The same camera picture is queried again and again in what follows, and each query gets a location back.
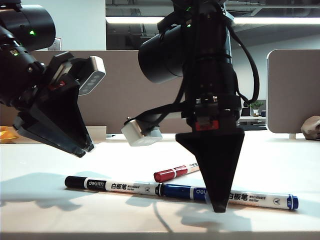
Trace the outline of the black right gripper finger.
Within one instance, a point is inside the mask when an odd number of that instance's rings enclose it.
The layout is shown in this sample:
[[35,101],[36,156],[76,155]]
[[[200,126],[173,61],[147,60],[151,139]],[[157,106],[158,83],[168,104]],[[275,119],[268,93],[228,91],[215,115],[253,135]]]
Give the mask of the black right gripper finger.
[[175,139],[195,156],[213,211],[226,212],[244,132],[179,133]]

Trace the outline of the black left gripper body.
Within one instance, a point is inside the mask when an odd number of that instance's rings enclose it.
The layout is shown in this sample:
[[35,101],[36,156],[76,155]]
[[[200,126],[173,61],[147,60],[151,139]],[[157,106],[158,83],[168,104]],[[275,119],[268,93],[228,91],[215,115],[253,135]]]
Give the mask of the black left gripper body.
[[44,90],[80,86],[89,74],[89,59],[75,58],[70,52],[55,55],[48,66],[27,54],[13,58],[13,106],[31,115],[31,107]]

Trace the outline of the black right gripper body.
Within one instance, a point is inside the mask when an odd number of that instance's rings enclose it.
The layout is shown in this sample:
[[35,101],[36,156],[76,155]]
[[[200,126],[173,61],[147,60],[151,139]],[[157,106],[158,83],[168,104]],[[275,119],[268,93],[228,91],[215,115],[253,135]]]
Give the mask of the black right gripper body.
[[232,131],[240,118],[241,99],[234,94],[185,96],[181,113],[193,132]]

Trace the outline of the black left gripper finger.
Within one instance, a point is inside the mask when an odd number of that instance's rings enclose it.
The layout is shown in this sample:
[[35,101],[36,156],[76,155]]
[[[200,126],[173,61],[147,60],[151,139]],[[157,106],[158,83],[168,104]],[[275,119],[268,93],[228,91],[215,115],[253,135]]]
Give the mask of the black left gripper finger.
[[51,130],[27,112],[20,111],[17,114],[13,128],[25,138],[49,145],[79,158],[86,154],[85,150],[76,145],[69,137]]
[[85,152],[94,149],[78,107],[78,86],[43,89],[31,107],[31,116],[58,133],[69,137]]

